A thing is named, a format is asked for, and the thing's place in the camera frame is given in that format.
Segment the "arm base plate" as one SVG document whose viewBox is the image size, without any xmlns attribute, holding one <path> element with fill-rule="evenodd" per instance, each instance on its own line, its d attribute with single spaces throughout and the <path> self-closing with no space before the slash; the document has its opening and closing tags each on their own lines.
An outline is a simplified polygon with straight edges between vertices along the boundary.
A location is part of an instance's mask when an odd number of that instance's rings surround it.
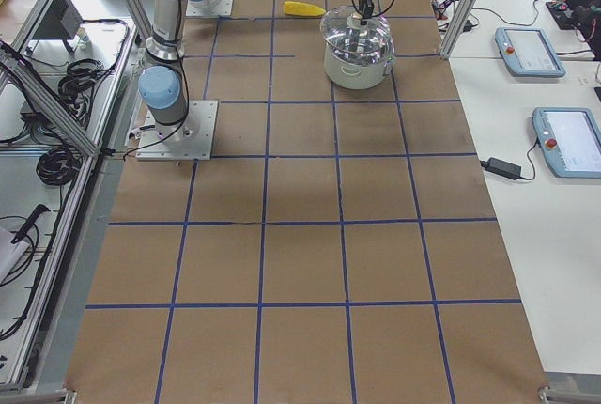
<svg viewBox="0 0 601 404">
<path fill-rule="evenodd" d="M 153 128 L 142 131 L 140 149 L 134 152 L 135 157 L 140 161 L 209 160 L 217 113 L 217 101 L 191 101 L 187 119 L 167 138 L 177 125 L 157 125 L 147 110 L 145 124 L 153 125 Z"/>
<path fill-rule="evenodd" d="M 216 19 L 229 17 L 232 13 L 234 0 L 188 0 L 187 18 Z"/>
</svg>

